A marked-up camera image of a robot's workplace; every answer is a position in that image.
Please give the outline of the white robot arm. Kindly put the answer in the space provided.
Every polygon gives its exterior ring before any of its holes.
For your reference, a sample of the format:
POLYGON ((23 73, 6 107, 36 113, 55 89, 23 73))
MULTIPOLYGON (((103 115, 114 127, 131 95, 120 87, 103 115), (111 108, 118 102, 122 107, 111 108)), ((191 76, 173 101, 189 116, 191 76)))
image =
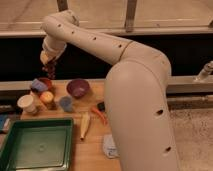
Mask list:
POLYGON ((104 103, 122 171, 179 171, 166 88, 171 65, 164 53, 129 39, 78 26, 72 11, 43 19, 41 61, 58 58, 68 43, 112 65, 104 103))

